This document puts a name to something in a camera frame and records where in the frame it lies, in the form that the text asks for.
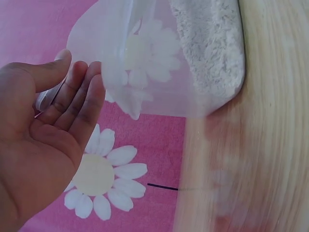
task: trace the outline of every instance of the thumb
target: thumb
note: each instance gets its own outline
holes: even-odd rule
[[[71,52],[64,49],[58,53],[53,62],[39,65],[14,63],[10,68],[20,69],[30,74],[34,80],[36,92],[40,93],[55,87],[66,77],[71,60]]]

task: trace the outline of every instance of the flour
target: flour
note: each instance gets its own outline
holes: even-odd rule
[[[199,101],[219,108],[239,92],[245,75],[238,1],[169,1],[195,92],[212,98]]]

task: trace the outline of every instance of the pink surface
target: pink surface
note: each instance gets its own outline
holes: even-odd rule
[[[42,63],[53,60],[66,46],[77,19],[95,0],[1,0],[0,66],[8,62]],[[92,212],[80,219],[64,206],[63,194],[32,218],[22,232],[172,230],[177,192],[147,186],[147,183],[177,187],[183,147],[184,119],[141,115],[138,121],[106,103],[101,113],[101,130],[115,131],[114,148],[133,145],[138,149],[133,162],[147,164],[148,172],[138,179],[146,186],[134,208],[124,212],[112,206],[110,220],[102,221]]]

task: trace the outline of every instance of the finger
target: finger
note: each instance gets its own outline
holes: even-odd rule
[[[69,133],[75,138],[84,151],[95,128],[105,99],[102,76],[96,75],[90,83],[85,102],[75,118]]]
[[[77,91],[81,87],[87,69],[88,65],[83,61],[78,61],[73,65],[68,78],[61,86],[55,100],[45,112],[38,116],[38,120],[49,125],[53,125],[58,120],[58,118],[67,110]]]
[[[69,50],[62,50],[57,56],[54,62],[32,65],[25,63],[11,63],[5,66],[3,69],[22,71],[29,74],[33,79],[36,92],[43,92],[51,89],[59,84],[67,75],[72,55]]]
[[[64,114],[59,117],[59,119],[54,123],[54,126],[65,131],[69,130],[73,121],[75,120],[83,106],[92,78],[99,74],[101,74],[101,63],[91,63],[87,70],[86,77],[83,81],[82,86],[76,93],[72,103],[70,104],[66,112],[64,112]]]

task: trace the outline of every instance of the floral pattern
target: floral pattern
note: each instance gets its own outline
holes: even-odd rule
[[[144,196],[146,187],[135,179],[147,173],[147,165],[130,163],[137,154],[137,149],[131,145],[112,149],[114,135],[111,129],[100,133],[96,125],[81,165],[65,189],[68,193],[64,205],[74,209],[80,218],[87,218],[94,210],[100,219],[109,220],[111,204],[128,212],[133,208],[131,198]]]
[[[130,71],[129,84],[144,88],[148,86],[148,79],[169,81],[170,71],[178,70],[181,65],[175,57],[181,48],[177,34],[163,28],[162,21],[157,19],[141,23],[138,28],[139,25],[134,27],[127,40],[125,67]]]

